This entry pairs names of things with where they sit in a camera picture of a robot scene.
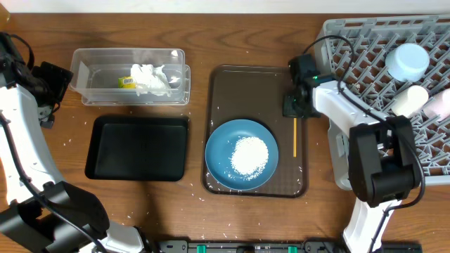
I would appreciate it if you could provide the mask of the wooden chopstick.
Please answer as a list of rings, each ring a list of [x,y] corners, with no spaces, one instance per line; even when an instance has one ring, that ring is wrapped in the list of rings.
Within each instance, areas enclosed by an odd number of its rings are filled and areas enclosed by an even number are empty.
[[[293,119],[292,156],[297,157],[297,118]]]

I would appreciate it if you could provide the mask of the pile of white rice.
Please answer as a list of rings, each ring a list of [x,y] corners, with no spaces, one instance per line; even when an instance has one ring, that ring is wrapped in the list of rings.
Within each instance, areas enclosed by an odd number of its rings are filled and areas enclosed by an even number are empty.
[[[262,139],[242,137],[236,142],[229,159],[231,168],[249,181],[263,172],[269,159],[269,151]]]

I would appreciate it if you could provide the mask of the dark blue plate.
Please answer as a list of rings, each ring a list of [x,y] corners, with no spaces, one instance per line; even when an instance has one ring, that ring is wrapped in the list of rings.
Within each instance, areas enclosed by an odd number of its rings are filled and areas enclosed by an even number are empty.
[[[269,151],[269,159],[263,172],[249,181],[232,168],[230,157],[236,142],[242,137],[262,139]],[[274,135],[262,124],[249,119],[235,119],[216,128],[205,146],[205,163],[212,177],[232,190],[253,190],[263,186],[274,175],[279,160],[278,144]]]

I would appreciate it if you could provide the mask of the yellow snack wrapper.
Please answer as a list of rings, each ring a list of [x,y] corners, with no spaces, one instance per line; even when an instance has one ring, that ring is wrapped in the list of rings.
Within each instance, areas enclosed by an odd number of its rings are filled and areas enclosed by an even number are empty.
[[[135,89],[137,85],[133,77],[120,77],[118,79],[118,87],[120,89]]]

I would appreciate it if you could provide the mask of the white tissue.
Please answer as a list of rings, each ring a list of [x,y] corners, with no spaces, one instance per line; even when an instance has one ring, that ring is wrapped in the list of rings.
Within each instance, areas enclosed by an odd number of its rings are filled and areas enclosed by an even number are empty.
[[[171,96],[171,86],[167,81],[167,76],[162,71],[164,65],[154,67],[153,65],[134,64],[131,67],[130,75],[136,82],[136,95],[151,93],[156,96]]]

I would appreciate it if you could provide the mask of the light blue bowl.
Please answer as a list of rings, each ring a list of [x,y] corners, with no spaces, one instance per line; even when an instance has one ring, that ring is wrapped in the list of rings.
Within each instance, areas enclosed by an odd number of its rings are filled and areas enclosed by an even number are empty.
[[[389,52],[385,59],[387,72],[399,82],[416,82],[430,64],[428,52],[417,44],[402,44]]]

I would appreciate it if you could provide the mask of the white plastic cup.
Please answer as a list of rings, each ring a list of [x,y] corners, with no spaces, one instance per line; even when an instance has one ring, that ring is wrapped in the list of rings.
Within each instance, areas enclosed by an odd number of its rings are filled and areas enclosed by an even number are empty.
[[[425,88],[414,85],[402,91],[394,98],[391,110],[396,116],[411,117],[420,110],[429,99]]]

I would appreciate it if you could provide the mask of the pink plastic cup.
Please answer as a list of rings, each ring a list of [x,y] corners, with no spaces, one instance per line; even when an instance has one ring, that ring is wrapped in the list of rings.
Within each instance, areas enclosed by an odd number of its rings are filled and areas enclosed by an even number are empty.
[[[435,95],[431,102],[428,103],[423,112],[428,118],[437,116],[437,121],[440,122],[449,116],[450,110],[450,90],[446,89]]]

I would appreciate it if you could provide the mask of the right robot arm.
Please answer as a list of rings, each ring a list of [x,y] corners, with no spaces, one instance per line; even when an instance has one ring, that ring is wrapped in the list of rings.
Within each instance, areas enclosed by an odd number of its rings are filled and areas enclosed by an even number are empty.
[[[374,112],[342,80],[321,74],[309,54],[291,59],[288,67],[295,88],[283,99],[283,114],[325,115],[347,137],[348,180],[356,202],[343,238],[350,252],[374,252],[390,214],[414,206],[405,199],[424,186],[411,123]]]

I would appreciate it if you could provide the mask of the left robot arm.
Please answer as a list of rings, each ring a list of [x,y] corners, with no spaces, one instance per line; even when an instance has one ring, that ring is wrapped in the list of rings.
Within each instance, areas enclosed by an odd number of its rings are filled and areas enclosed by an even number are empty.
[[[65,181],[42,130],[50,129],[73,73],[24,60],[1,33],[1,163],[8,208],[1,233],[31,252],[150,252],[137,227],[108,218],[92,193]]]

